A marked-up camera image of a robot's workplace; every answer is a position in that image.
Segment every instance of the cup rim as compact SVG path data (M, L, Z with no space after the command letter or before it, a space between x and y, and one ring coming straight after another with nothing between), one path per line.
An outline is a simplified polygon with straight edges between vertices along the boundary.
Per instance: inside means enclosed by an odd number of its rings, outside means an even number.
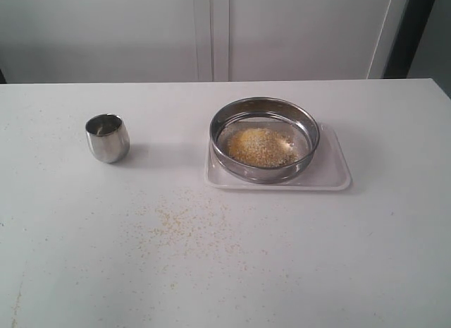
M89 123L95 121L96 119L100 119L101 117L105 117L105 116L114 116L115 119L119 120L119 122L120 122L119 126L117 128L115 128L114 130L112 130L111 132L108 132L108 133L105 133L105 134L96 134L96 133L93 133L93 132L88 130ZM85 130L86 130L86 132L89 135L97 136L97 137L101 138L101 137L104 137L104 136L111 135L111 134L113 134L115 132L118 132L123 127L123 124L124 124L124 122L123 122L122 118L119 115L112 114L112 113L105 113L105 114L99 114L99 115L96 115L96 116L93 116L92 118L90 118L85 124Z

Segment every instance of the metal cup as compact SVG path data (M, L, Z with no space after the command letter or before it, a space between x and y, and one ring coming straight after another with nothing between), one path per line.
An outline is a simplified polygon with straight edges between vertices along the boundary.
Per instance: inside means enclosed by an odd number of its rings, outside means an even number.
M95 116L86 123L89 149L96 159L107 164L124 158L130 139L122 119L114 114Z

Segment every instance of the powder granule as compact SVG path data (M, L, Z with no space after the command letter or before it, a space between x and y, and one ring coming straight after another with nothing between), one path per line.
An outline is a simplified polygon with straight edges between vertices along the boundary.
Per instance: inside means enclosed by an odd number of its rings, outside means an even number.
M274 168L297 161L289 140L268 128L239 130L228 141L228 154L255 167Z

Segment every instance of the white tray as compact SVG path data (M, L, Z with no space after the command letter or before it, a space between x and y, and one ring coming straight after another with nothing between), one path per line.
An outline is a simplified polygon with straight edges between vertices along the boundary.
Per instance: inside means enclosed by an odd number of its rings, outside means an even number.
M222 189L247 190L344 190L351 184L340 143L333 129L319 124L321 137L310 165L292 180L271 185L260 185L241 180L226 171L207 146L205 181L208 185Z

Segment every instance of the table surface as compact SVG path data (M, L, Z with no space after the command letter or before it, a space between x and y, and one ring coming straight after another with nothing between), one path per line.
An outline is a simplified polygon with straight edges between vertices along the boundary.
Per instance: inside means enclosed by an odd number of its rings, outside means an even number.
M206 186L242 97L335 129L335 193ZM432 80L0 86L0 327L449 327L451 101ZM90 117L123 117L118 164Z

